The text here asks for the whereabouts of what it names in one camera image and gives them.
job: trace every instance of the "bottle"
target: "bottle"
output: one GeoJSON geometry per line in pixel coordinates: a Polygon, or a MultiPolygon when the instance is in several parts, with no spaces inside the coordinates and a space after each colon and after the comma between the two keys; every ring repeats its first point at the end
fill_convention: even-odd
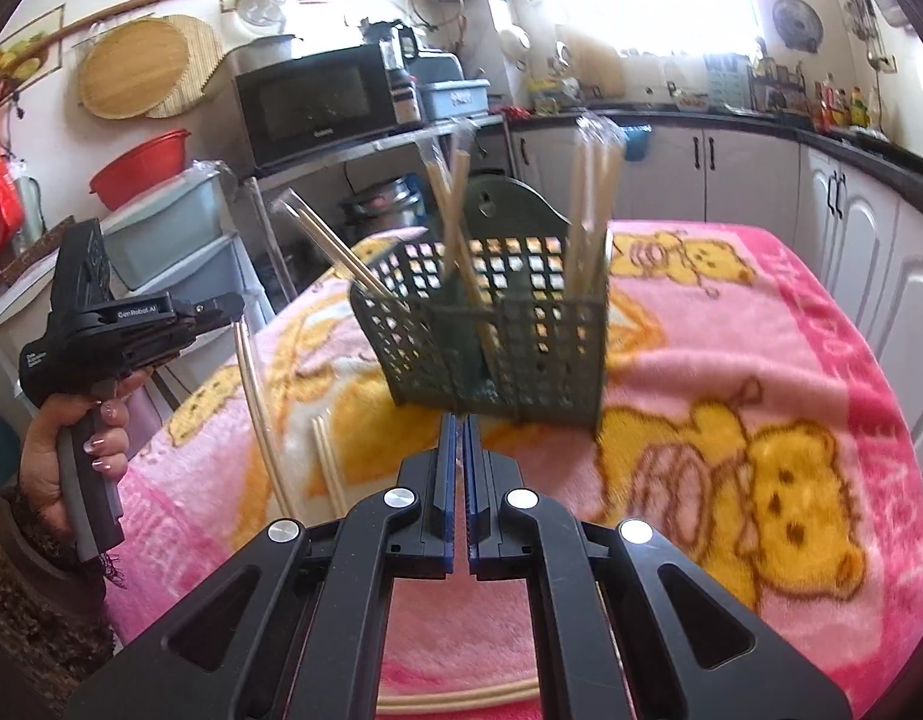
{"type": "Polygon", "coordinates": [[[868,105],[862,97],[862,89],[856,86],[852,89],[852,124],[856,127],[868,126],[868,105]]]}
{"type": "Polygon", "coordinates": [[[822,95],[822,81],[815,81],[815,98],[811,103],[812,124],[815,132],[828,132],[825,125],[825,100],[822,95]]]}
{"type": "Polygon", "coordinates": [[[881,132],[881,99],[878,97],[878,90],[871,90],[868,96],[868,126],[871,129],[881,132]]]}
{"type": "Polygon", "coordinates": [[[835,98],[835,108],[832,111],[835,116],[835,124],[838,127],[848,127],[852,121],[849,114],[849,96],[844,93],[844,89],[838,90],[838,97],[835,98]]]}
{"type": "Polygon", "coordinates": [[[761,57],[758,59],[754,74],[756,74],[756,76],[760,77],[761,79],[767,79],[770,81],[777,80],[778,66],[775,64],[775,60],[768,55],[768,46],[765,44],[765,39],[757,38],[756,43],[758,44],[761,57]]]}
{"type": "Polygon", "coordinates": [[[822,82],[822,106],[825,113],[825,132],[835,126],[835,108],[838,95],[835,92],[835,76],[828,74],[822,82]]]}
{"type": "Polygon", "coordinates": [[[388,71],[388,87],[398,124],[419,124],[422,120],[415,76],[404,70],[388,71]]]}

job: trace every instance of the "human hand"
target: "human hand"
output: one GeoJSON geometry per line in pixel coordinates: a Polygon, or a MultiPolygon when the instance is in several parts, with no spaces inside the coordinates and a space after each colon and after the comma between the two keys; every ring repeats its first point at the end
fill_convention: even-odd
{"type": "MultiPolygon", "coordinates": [[[[148,371],[137,371],[119,383],[115,398],[101,404],[101,419],[106,430],[93,435],[85,451],[95,461],[93,469],[114,482],[119,482],[128,471],[128,408],[122,402],[148,378],[148,371]]],[[[28,503],[40,515],[47,527],[61,538],[71,538],[74,531],[61,497],[58,472],[58,455],[55,444],[64,427],[76,424],[98,400],[83,395],[55,394],[45,401],[31,421],[22,449],[18,484],[28,503]]]]}

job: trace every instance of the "plastic storage drawer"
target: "plastic storage drawer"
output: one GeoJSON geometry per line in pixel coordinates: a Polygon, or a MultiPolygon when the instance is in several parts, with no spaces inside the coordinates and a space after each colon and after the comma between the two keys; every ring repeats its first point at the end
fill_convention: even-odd
{"type": "Polygon", "coordinates": [[[215,167],[191,167],[104,221],[105,250],[129,290],[224,234],[224,195],[215,167]]]}
{"type": "Polygon", "coordinates": [[[237,293],[245,301],[245,317],[253,333],[259,332],[273,317],[255,269],[244,244],[237,235],[227,235],[189,255],[180,263],[158,274],[156,279],[136,290],[138,295],[168,292],[186,303],[199,303],[224,293],[237,293]],[[249,304],[260,303],[257,311],[249,304]]]}

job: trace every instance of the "wooden chopstick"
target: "wooden chopstick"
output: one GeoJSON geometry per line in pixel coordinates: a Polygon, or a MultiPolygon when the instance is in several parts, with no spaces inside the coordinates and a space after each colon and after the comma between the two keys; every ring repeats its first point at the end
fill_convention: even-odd
{"type": "Polygon", "coordinates": [[[398,297],[388,287],[383,285],[369,267],[350,250],[335,234],[325,221],[306,203],[295,194],[294,190],[287,189],[279,194],[276,202],[280,202],[285,211],[299,223],[316,245],[325,253],[335,265],[343,266],[351,271],[354,279],[369,292],[377,293],[381,298],[398,300],[398,297]]]}
{"type": "Polygon", "coordinates": [[[580,290],[580,271],[585,259],[585,205],[588,203],[588,162],[592,156],[592,143],[580,129],[575,139],[575,157],[572,162],[570,226],[564,255],[564,293],[566,298],[576,298],[580,290]]]}
{"type": "MultiPolygon", "coordinates": [[[[450,265],[454,264],[449,254],[449,243],[447,242],[449,237],[447,234],[449,222],[446,221],[447,218],[450,218],[450,204],[452,202],[454,187],[448,186],[447,179],[438,163],[426,161],[425,170],[428,172],[431,191],[434,193],[434,201],[436,201],[439,206],[439,213],[441,214],[441,220],[445,228],[444,238],[446,240],[443,241],[445,252],[441,258],[441,280],[442,284],[444,284],[445,280],[451,274],[450,265]]],[[[468,169],[465,169],[465,178],[461,181],[465,184],[468,183],[468,169]]],[[[479,310],[482,308],[482,289],[478,286],[478,274],[475,272],[475,264],[471,258],[471,248],[468,247],[468,241],[465,241],[465,236],[460,232],[460,220],[453,226],[458,228],[457,237],[458,240],[460,240],[460,245],[457,247],[458,275],[461,277],[463,287],[465,287],[465,295],[468,298],[468,303],[473,309],[479,310]]],[[[495,346],[495,338],[492,336],[492,329],[487,322],[476,322],[475,328],[478,333],[479,343],[482,346],[482,352],[484,353],[484,360],[489,366],[492,379],[496,379],[498,374],[498,349],[495,346]]]]}
{"type": "Polygon", "coordinates": [[[518,680],[495,688],[475,688],[454,693],[433,693],[418,696],[379,696],[378,714],[428,714],[464,712],[466,709],[486,709],[500,704],[527,701],[538,695],[538,680],[518,680]]]}
{"type": "Polygon", "coordinates": [[[582,290],[596,284],[599,259],[604,257],[604,236],[609,234],[609,221],[615,205],[615,191],[625,159],[626,143],[606,143],[602,149],[601,175],[595,193],[595,219],[585,242],[585,259],[579,284],[582,290]]]}
{"type": "Polygon", "coordinates": [[[451,192],[448,210],[450,220],[445,220],[445,258],[455,262],[463,257],[463,250],[468,245],[463,234],[462,219],[465,218],[465,189],[468,187],[468,172],[471,169],[471,155],[467,151],[455,149],[451,160],[451,192]]]}
{"type": "Polygon", "coordinates": [[[244,319],[235,322],[235,356],[238,358],[238,370],[242,375],[242,388],[244,399],[248,404],[248,416],[251,418],[255,440],[258,442],[262,461],[268,471],[268,479],[271,480],[271,488],[274,490],[278,508],[281,509],[282,517],[298,519],[281,473],[281,458],[275,446],[271,415],[268,413],[268,401],[265,397],[265,385],[258,370],[251,347],[250,332],[244,319]]]}
{"type": "Polygon", "coordinates": [[[319,450],[319,467],[328,488],[328,499],[331,501],[335,519],[339,519],[348,514],[348,504],[345,501],[344,485],[338,474],[338,461],[335,459],[325,415],[318,415],[311,420],[311,430],[314,432],[314,444],[319,450]]]}

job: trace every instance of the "pink blanket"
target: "pink blanket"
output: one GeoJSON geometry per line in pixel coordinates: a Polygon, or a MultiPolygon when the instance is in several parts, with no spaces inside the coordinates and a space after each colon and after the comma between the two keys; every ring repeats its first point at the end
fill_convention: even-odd
{"type": "MultiPolygon", "coordinates": [[[[863,338],[767,233],[659,223],[614,232],[598,441],[489,423],[486,444],[578,517],[655,524],[836,680],[860,716],[923,633],[923,487],[894,396],[863,338]]],[[[434,410],[391,404],[346,288],[329,274],[259,338],[283,473],[308,523],[336,514],[312,416],[329,414],[348,504],[389,485],[398,461],[436,437],[434,410]]],[[[122,485],[127,589],[108,596],[122,637],[277,517],[253,446],[228,365],[134,461],[122,485]]],[[[396,586],[384,701],[487,685],[531,694],[524,586],[475,583],[460,561],[455,571],[396,586]]],[[[476,715],[535,718],[538,704],[451,717],[476,715]]]]}

